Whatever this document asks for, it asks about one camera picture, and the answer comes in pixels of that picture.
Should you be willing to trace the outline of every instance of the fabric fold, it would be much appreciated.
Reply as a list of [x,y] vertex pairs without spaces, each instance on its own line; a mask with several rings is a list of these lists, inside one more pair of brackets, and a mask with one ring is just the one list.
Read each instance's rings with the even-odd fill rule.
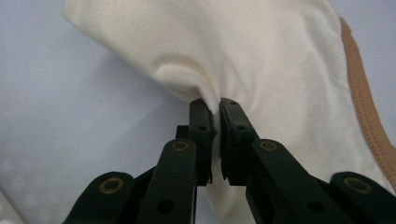
[[[391,190],[361,130],[339,18],[325,0],[65,0],[64,16],[185,101],[241,104],[262,138],[313,176],[352,171]],[[254,223],[244,188],[220,173],[206,195],[222,223]]]

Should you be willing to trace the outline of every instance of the white fabric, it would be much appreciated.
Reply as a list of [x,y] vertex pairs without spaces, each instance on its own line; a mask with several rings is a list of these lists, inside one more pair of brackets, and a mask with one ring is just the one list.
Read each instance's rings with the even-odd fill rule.
[[[64,15],[175,96],[204,98],[218,127],[219,99],[233,99],[311,175],[352,171],[392,190],[361,133],[327,1],[65,0]],[[222,180],[219,141],[214,153],[206,193],[217,216],[254,223],[245,190]]]

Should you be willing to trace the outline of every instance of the white background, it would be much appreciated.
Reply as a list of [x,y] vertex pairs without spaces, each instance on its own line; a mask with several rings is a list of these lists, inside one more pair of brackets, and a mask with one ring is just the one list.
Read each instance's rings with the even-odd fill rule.
[[[331,3],[396,145],[396,2]],[[0,190],[26,222],[62,222],[101,174],[142,174],[178,124],[188,124],[188,104],[76,30],[62,1],[0,0]],[[0,199],[0,221],[20,223]],[[197,223],[217,223],[201,190]]]

